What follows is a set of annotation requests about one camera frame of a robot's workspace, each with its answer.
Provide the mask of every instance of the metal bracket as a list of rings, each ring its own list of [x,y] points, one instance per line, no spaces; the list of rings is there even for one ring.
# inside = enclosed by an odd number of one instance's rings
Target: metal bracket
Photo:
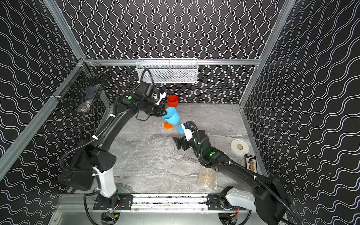
[[[131,194],[119,194],[119,201],[121,203],[117,210],[130,210],[132,206],[133,196]],[[99,195],[96,197],[93,210],[107,210],[107,206],[103,204]]]
[[[207,196],[207,209],[208,210],[222,210],[224,212],[228,212],[228,210],[225,210],[224,207],[220,203],[220,197],[218,194],[209,194]],[[244,208],[239,207],[239,211],[246,210]]]

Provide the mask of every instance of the red wire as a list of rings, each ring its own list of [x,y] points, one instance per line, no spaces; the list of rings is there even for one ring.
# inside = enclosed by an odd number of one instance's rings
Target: red wire
[[[120,206],[121,206],[121,203],[119,204],[119,206],[118,206],[118,207],[116,207],[116,209],[114,209],[114,211],[113,211],[113,212],[115,212],[115,210],[117,210]]]
[[[237,215],[239,213],[239,207],[238,207],[238,212],[236,213],[236,214],[232,214],[232,215],[230,215],[230,216],[235,216],[235,215]]]

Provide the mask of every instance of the small sign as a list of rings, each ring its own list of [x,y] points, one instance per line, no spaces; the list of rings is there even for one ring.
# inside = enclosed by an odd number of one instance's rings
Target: small sign
[[[257,173],[256,156],[245,155],[245,167],[254,173]]]

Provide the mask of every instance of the black cable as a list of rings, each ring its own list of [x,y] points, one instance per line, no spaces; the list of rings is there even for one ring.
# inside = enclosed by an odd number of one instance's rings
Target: black cable
[[[92,193],[94,193],[96,191],[96,188],[92,191]],[[95,199],[93,198],[93,195],[91,196],[91,198],[95,201]]]
[[[239,223],[238,225],[244,225],[244,224],[248,221],[248,219],[250,218],[250,215],[251,215],[251,210],[249,210],[249,213],[248,213],[248,215],[246,216],[245,220],[242,221],[241,223]]]
[[[280,221],[286,223],[287,225],[295,225],[295,224],[293,224],[292,222],[289,222],[289,221],[287,221],[287,220],[284,219],[284,218],[281,218]]]
[[[192,123],[192,125],[195,127],[195,130],[197,130],[196,125],[195,125],[193,122],[191,122],[191,123]],[[231,162],[231,163],[229,163],[229,162],[218,162],[218,163],[215,163],[215,164],[213,164],[213,165],[211,165],[211,166],[206,165],[206,164],[203,164],[203,163],[200,161],[200,151],[199,151],[199,150],[197,151],[197,158],[198,158],[199,163],[200,163],[202,166],[206,167],[206,168],[213,168],[213,167],[215,167],[215,166],[222,165],[222,164],[231,164],[231,165],[235,165],[235,166],[239,167],[240,169],[244,170],[244,171],[245,171],[247,174],[249,174],[251,177],[254,176],[254,175],[253,175],[253,172],[251,172],[250,170],[246,169],[244,166],[242,166],[242,165],[240,165],[240,164],[237,164],[237,163],[235,163],[235,162]],[[289,206],[287,206],[287,204],[286,204],[273,190],[271,190],[271,188],[270,188],[268,185],[266,185],[263,181],[261,181],[257,176],[254,176],[254,180],[255,180],[256,182],[258,182],[261,186],[263,186],[272,196],[274,196],[274,197],[286,208],[286,210],[287,210],[287,211],[290,213],[290,215],[294,218],[294,220],[296,221],[297,224],[299,224],[299,225],[301,224],[299,218],[297,218],[297,216],[295,215],[294,211],[292,211],[292,209],[290,209]]]
[[[157,99],[156,99],[155,103],[158,103],[158,101],[160,101],[160,92],[159,92],[159,89],[155,86],[155,82],[154,82],[153,75],[151,74],[151,72],[150,72],[150,70],[149,70],[148,68],[145,68],[145,69],[143,70],[143,72],[141,73],[141,77],[140,77],[139,82],[142,82],[142,81],[143,81],[144,74],[145,74],[146,71],[149,72],[150,79],[151,79],[151,84],[152,84],[153,87],[155,88],[155,93],[156,93],[156,96],[157,96]],[[138,84],[136,87],[134,87],[133,89],[131,89],[129,92],[132,92],[132,91],[136,90],[139,86],[140,86],[140,84]]]
[[[89,210],[87,209],[87,203],[86,203],[86,197],[87,196],[93,196],[93,195],[96,195],[100,192],[100,190],[97,190],[96,192],[94,193],[91,193],[91,194],[84,194],[84,206],[85,206],[85,212],[86,212],[86,215],[88,217],[88,219],[90,220],[90,222],[93,224],[93,225],[98,225],[97,223],[94,222],[93,219],[91,219],[90,217],[90,214],[89,214]]]
[[[201,142],[198,127],[197,127],[197,126],[194,124],[194,122],[192,122],[192,121],[188,121],[188,122],[187,122],[188,126],[189,126],[189,123],[194,127],[194,129],[195,129],[195,131],[196,131],[196,134],[198,135],[198,143]]]
[[[116,112],[116,107],[113,108],[113,114],[115,114]],[[103,135],[103,133],[109,128],[109,126],[112,124],[112,122],[114,121],[114,117],[110,117],[110,120],[109,122],[106,124],[105,128],[97,135],[97,138],[99,138],[101,135]],[[73,169],[69,169],[67,166],[65,166],[65,158],[68,157],[68,155],[70,155],[71,153],[73,153],[74,151],[78,150],[78,149],[81,149],[85,146],[88,146],[89,144],[92,144],[96,141],[96,139],[93,139],[91,141],[89,141],[88,143],[85,143],[83,144],[82,146],[79,146],[77,148],[74,148],[73,150],[71,151],[68,151],[67,153],[65,153],[61,158],[60,158],[60,161],[59,161],[59,164],[60,164],[60,168],[65,170],[65,171],[68,171],[68,172],[93,172],[93,170],[90,170],[90,169],[87,169],[87,170],[73,170]]]

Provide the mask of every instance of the black patterned wall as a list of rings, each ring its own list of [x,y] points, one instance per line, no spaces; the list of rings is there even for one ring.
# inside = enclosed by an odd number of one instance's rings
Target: black patterned wall
[[[156,83],[180,103],[239,103],[255,66],[199,66],[196,83]],[[136,86],[135,67],[115,66],[105,91],[110,101]]]
[[[76,63],[41,0],[0,1],[0,154]]]
[[[360,1],[298,0],[244,108],[305,225],[360,224]]]
[[[0,1],[0,150],[13,143],[76,58],[42,0]],[[58,105],[0,181],[0,224],[48,224],[67,187],[58,161],[98,126],[104,107],[72,115]]]
[[[259,58],[284,0],[57,0],[91,59]]]

